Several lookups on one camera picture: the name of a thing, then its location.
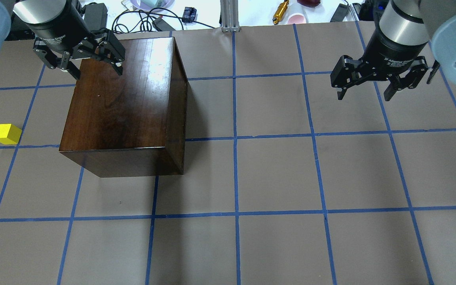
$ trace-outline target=wooden box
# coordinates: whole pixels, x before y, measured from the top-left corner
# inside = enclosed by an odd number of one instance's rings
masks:
[[[59,151],[99,177],[183,174],[188,79],[175,40],[121,42],[122,76],[82,62]]]

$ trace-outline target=small black object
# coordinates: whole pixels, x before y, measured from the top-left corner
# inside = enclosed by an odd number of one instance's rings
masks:
[[[348,14],[349,6],[344,4],[339,4],[335,13],[333,13],[332,19],[330,22],[342,22],[344,17]]]
[[[197,10],[193,7],[184,8],[184,14],[182,15],[183,23],[192,23],[196,19]]]
[[[432,79],[436,75],[437,71],[441,67],[441,64],[436,60],[434,61],[434,65],[432,65],[432,70],[430,71],[429,74],[429,79],[427,79],[427,84],[430,84],[432,82]]]
[[[108,9],[105,4],[88,4],[83,7],[85,15],[84,22],[89,31],[97,31],[106,28]]]
[[[152,21],[152,25],[156,31],[171,31],[175,30],[172,26],[170,26],[165,20],[162,18],[157,18],[156,20]]]
[[[360,11],[358,12],[358,19],[360,21],[374,21],[374,15],[372,13],[373,7],[373,0],[366,0],[364,3],[362,3]]]
[[[11,28],[5,40],[34,40],[34,38],[34,32],[13,13],[11,15]]]
[[[362,5],[360,3],[353,3],[353,8],[355,8],[356,14],[360,15],[360,9],[362,9]]]

